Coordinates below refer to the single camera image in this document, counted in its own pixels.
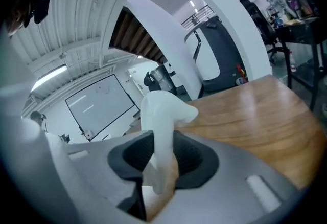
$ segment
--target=white arch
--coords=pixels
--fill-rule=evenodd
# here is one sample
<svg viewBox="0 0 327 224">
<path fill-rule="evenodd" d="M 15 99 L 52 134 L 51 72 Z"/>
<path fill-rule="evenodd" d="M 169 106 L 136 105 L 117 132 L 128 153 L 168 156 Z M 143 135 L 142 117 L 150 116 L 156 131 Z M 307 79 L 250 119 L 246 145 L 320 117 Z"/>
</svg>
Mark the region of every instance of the white arch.
<svg viewBox="0 0 327 224">
<path fill-rule="evenodd" d="M 238 0 L 205 0 L 219 16 L 242 57 L 249 80 L 271 74 L 265 45 L 250 15 Z"/>
</svg>

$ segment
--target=wooden tabletop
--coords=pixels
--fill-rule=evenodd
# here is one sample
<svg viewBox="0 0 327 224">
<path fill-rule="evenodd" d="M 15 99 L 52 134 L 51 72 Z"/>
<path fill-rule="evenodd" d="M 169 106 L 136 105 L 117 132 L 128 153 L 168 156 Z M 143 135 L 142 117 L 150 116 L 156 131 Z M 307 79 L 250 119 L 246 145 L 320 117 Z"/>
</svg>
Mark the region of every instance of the wooden tabletop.
<svg viewBox="0 0 327 224">
<path fill-rule="evenodd" d="M 188 104 L 199 110 L 198 117 L 175 129 L 244 148 L 297 188 L 315 177 L 326 149 L 324 133 L 304 102 L 273 76 Z"/>
</svg>

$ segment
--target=ceiling light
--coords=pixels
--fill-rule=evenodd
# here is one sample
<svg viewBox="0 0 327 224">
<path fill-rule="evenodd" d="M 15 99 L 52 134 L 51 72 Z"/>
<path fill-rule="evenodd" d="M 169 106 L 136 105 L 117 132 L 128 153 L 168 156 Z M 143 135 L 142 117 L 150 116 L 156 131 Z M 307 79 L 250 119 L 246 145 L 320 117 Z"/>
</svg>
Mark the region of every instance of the ceiling light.
<svg viewBox="0 0 327 224">
<path fill-rule="evenodd" d="M 60 67 L 56 68 L 55 70 L 50 71 L 47 75 L 39 78 L 39 80 L 34 84 L 31 92 L 33 90 L 35 90 L 37 87 L 41 86 L 46 81 L 48 81 L 49 79 L 57 76 L 58 74 L 60 74 L 61 72 L 64 72 L 65 70 L 67 70 L 67 66 L 66 65 L 60 66 Z"/>
<path fill-rule="evenodd" d="M 88 107 L 85 111 L 83 111 L 83 113 L 86 112 L 86 111 L 88 111 L 88 110 L 89 110 L 90 108 L 92 108 L 93 106 L 94 106 L 94 105 Z"/>
<path fill-rule="evenodd" d="M 81 99 L 84 99 L 86 97 L 86 95 L 84 95 L 83 97 L 79 98 L 78 100 L 74 101 L 71 105 L 69 105 L 68 107 L 74 106 L 77 102 L 79 102 Z"/>
</svg>

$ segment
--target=desk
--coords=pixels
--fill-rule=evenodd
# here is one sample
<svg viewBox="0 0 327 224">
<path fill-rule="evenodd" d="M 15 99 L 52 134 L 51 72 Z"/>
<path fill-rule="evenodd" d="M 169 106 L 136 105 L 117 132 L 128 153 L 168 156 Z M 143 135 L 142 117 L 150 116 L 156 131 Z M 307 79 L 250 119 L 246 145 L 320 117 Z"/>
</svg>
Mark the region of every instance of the desk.
<svg viewBox="0 0 327 224">
<path fill-rule="evenodd" d="M 305 86 L 311 93 L 310 110 L 313 111 L 318 94 L 319 80 L 327 74 L 326 57 L 324 57 L 322 42 L 327 39 L 327 32 L 323 22 L 318 18 L 305 20 L 301 24 L 292 26 L 284 26 L 275 29 L 276 35 L 281 41 L 284 48 L 284 55 L 287 67 L 287 84 L 292 88 L 292 78 Z M 307 63 L 297 67 L 296 72 L 291 72 L 289 50 L 286 47 L 286 42 L 309 44 L 311 45 L 313 58 Z M 324 70 L 319 70 L 319 59 L 317 44 L 320 44 L 321 55 Z"/>
<path fill-rule="evenodd" d="M 304 102 L 273 76 L 188 104 L 199 110 L 198 117 L 175 129 L 244 148 L 299 189 L 313 180 L 326 149 L 326 138 Z M 140 129 L 139 124 L 127 133 Z M 178 172 L 176 167 L 174 163 L 172 171 Z M 151 213 L 147 208 L 148 218 L 164 204 L 153 201 Z"/>
</svg>

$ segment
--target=metal railing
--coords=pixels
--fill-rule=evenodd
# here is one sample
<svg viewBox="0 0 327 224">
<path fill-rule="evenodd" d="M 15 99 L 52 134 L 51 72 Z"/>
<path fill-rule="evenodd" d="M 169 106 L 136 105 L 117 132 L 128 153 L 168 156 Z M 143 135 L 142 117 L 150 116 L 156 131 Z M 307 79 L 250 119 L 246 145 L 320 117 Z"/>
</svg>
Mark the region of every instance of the metal railing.
<svg viewBox="0 0 327 224">
<path fill-rule="evenodd" d="M 215 12 L 212 10 L 212 8 L 209 5 L 205 5 L 203 8 L 198 10 L 198 12 L 194 13 L 192 16 L 190 16 L 187 20 L 185 20 L 182 23 L 182 26 L 186 30 L 190 30 L 193 28 L 197 23 L 200 23 L 206 18 L 210 18 L 212 16 L 215 16 Z"/>
<path fill-rule="evenodd" d="M 204 19 L 210 18 L 211 16 L 214 16 L 214 15 L 215 15 L 215 13 L 212 10 L 212 8 L 209 5 L 205 5 L 203 8 L 198 10 L 198 12 L 196 12 L 191 17 L 189 17 L 187 20 L 185 20 L 182 23 L 182 26 L 184 28 L 186 28 L 186 30 L 190 30 L 197 23 L 200 23 Z"/>
</svg>

